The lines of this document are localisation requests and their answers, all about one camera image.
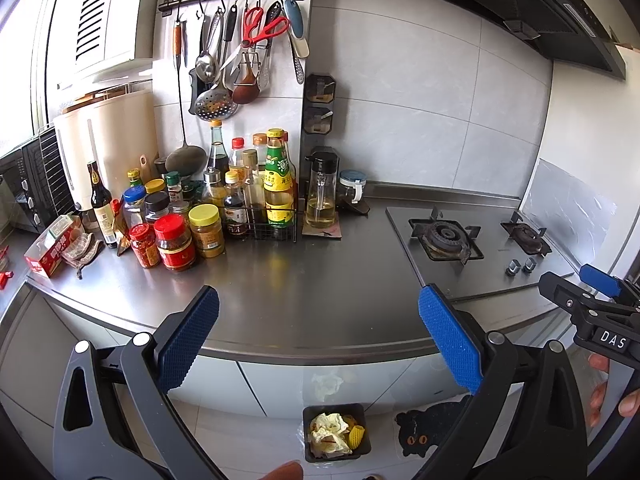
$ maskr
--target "window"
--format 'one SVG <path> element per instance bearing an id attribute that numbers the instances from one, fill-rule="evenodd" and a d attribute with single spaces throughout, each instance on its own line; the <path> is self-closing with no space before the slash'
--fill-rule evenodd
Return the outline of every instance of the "window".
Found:
<path id="1" fill-rule="evenodd" d="M 31 108 L 31 59 L 45 0 L 20 0 L 0 30 L 0 156 L 37 131 Z"/>

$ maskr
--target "stove burner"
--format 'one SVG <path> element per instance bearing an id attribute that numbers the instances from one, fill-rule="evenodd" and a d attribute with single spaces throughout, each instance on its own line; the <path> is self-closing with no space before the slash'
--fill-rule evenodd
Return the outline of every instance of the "stove burner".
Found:
<path id="1" fill-rule="evenodd" d="M 436 262 L 481 260 L 484 255 L 473 241 L 480 228 L 463 228 L 451 220 L 411 219 L 412 237 L 418 238 L 427 256 Z"/>

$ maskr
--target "red lid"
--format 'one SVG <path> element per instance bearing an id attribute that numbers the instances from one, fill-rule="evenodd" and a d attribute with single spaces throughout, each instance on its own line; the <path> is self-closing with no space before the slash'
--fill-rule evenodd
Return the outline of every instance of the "red lid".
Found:
<path id="1" fill-rule="evenodd" d="M 184 232 L 184 219 L 182 215 L 169 213 L 156 220 L 154 230 L 161 240 L 172 240 Z"/>
<path id="2" fill-rule="evenodd" d="M 134 225 L 131 229 L 129 229 L 129 238 L 139 242 L 140 240 L 144 240 L 146 236 L 151 232 L 151 226 L 149 224 L 138 224 Z"/>

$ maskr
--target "stove knob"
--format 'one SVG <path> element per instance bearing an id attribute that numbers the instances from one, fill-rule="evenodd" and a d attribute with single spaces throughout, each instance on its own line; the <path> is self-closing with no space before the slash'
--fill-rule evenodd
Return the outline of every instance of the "stove knob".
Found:
<path id="1" fill-rule="evenodd" d="M 509 276 L 515 276 L 517 273 L 520 272 L 521 267 L 522 266 L 520 265 L 520 262 L 514 259 L 509 262 L 506 272 Z"/>
<path id="2" fill-rule="evenodd" d="M 533 269 L 536 268 L 536 265 L 537 263 L 533 258 L 527 258 L 527 261 L 524 262 L 524 267 L 522 267 L 522 270 L 527 274 L 531 274 L 533 272 Z"/>

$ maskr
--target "range hood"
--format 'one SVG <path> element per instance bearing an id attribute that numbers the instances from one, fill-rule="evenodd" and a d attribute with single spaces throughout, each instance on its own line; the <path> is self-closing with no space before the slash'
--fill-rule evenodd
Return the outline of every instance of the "range hood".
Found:
<path id="1" fill-rule="evenodd" d="M 625 62 L 583 0 L 448 0 L 505 27 L 549 59 L 625 78 Z"/>

